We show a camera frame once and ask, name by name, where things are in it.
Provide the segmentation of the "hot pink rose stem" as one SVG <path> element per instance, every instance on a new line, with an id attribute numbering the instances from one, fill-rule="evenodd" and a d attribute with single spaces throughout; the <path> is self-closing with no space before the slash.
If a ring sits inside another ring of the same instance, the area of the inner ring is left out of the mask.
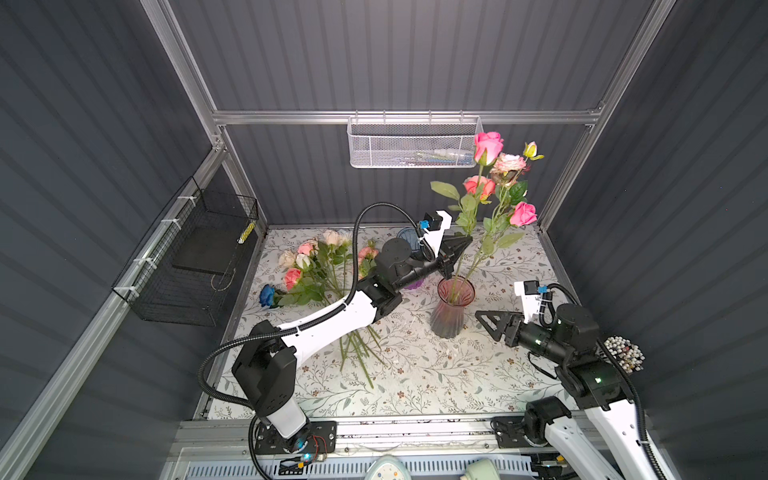
<path id="1" fill-rule="evenodd" d="M 533 204 L 520 201 L 515 205 L 498 206 L 490 218 L 483 220 L 483 235 L 479 249 L 465 275 L 469 279 L 480 265 L 498 250 L 514 245 L 524 235 L 523 229 L 538 221 Z"/>

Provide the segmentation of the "magenta rose long stem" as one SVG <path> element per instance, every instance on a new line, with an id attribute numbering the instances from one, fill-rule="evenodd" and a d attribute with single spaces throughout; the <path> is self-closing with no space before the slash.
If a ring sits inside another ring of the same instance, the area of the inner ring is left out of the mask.
<path id="1" fill-rule="evenodd" d="M 501 155 L 504 147 L 504 140 L 501 134 L 498 132 L 478 133 L 474 138 L 474 147 L 475 151 L 473 159 L 478 166 L 478 173 L 476 175 L 483 175 L 490 178 L 490 170 Z M 454 200 L 455 204 L 450 207 L 450 210 L 459 214 L 459 200 L 466 194 L 463 183 L 462 189 L 459 189 L 446 182 L 432 181 L 430 183 L 430 188 L 438 195 Z"/>

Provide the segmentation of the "pink grey glass vase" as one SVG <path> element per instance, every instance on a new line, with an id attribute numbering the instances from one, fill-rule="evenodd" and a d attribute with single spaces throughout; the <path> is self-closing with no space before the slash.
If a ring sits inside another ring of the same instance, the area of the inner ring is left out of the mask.
<path id="1" fill-rule="evenodd" d="M 443 279 L 437 285 L 438 303 L 433 309 L 429 325 L 440 338 L 455 338 L 465 324 L 465 309 L 476 296 L 473 284 L 464 277 Z"/>

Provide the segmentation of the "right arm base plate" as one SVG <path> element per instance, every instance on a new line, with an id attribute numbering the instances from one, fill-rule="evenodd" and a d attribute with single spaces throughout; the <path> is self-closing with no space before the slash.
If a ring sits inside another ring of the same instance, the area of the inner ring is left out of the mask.
<path id="1" fill-rule="evenodd" d="M 534 425 L 526 416 L 496 416 L 490 427 L 500 448 L 539 447 Z"/>

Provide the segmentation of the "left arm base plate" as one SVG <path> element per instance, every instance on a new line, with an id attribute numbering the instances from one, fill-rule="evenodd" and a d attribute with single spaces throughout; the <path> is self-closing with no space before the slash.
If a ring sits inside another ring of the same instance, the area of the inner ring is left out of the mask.
<path id="1" fill-rule="evenodd" d="M 336 448 L 338 423 L 313 421 L 290 437 L 283 437 L 271 424 L 259 424 L 254 433 L 255 452 L 260 455 L 329 454 Z"/>

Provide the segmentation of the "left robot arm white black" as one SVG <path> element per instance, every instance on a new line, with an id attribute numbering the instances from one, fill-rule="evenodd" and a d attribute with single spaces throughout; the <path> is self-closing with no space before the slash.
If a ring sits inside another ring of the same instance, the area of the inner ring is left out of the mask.
<path id="1" fill-rule="evenodd" d="M 454 265 L 472 238 L 447 235 L 426 260 L 413 255 L 401 238 L 388 240 L 374 258 L 372 271 L 354 287 L 354 298 L 339 300 L 319 311 L 313 319 L 327 319 L 317 326 L 305 317 L 279 327 L 264 321 L 254 334 L 280 333 L 278 339 L 259 339 L 243 345 L 232 374 L 254 416 L 272 426 L 286 442 L 302 443 L 309 435 L 309 420 L 295 397 L 297 371 L 314 354 L 348 333 L 388 316 L 402 302 L 401 290 L 434 272 L 449 278 Z"/>

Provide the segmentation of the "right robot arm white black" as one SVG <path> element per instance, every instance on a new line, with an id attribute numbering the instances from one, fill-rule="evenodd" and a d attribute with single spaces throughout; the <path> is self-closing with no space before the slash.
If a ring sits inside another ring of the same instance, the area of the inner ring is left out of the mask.
<path id="1" fill-rule="evenodd" d="M 611 455 L 605 457 L 591 443 L 573 410 L 555 396 L 527 404 L 519 429 L 528 443 L 556 449 L 580 479 L 674 478 L 648 434 L 637 390 L 601 341 L 587 309 L 561 304 L 551 327 L 528 322 L 521 312 L 480 310 L 475 317 L 494 341 L 554 363 L 556 379 Z"/>

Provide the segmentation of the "salmon pink rose stem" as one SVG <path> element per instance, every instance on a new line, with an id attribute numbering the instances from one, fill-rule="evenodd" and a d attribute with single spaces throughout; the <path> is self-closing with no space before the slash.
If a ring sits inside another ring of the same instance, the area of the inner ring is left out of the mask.
<path id="1" fill-rule="evenodd" d="M 478 212 L 483 205 L 491 204 L 490 197 L 495 192 L 496 184 L 488 177 L 476 175 L 467 178 L 463 186 L 466 194 L 458 203 L 460 210 L 457 224 L 465 236 L 471 237 L 478 227 Z M 479 264 L 493 253 L 495 217 L 496 210 L 493 210 L 490 217 L 484 217 L 482 220 L 483 235 L 480 237 L 480 245 L 468 270 L 460 274 L 463 278 L 462 284 L 468 284 Z"/>

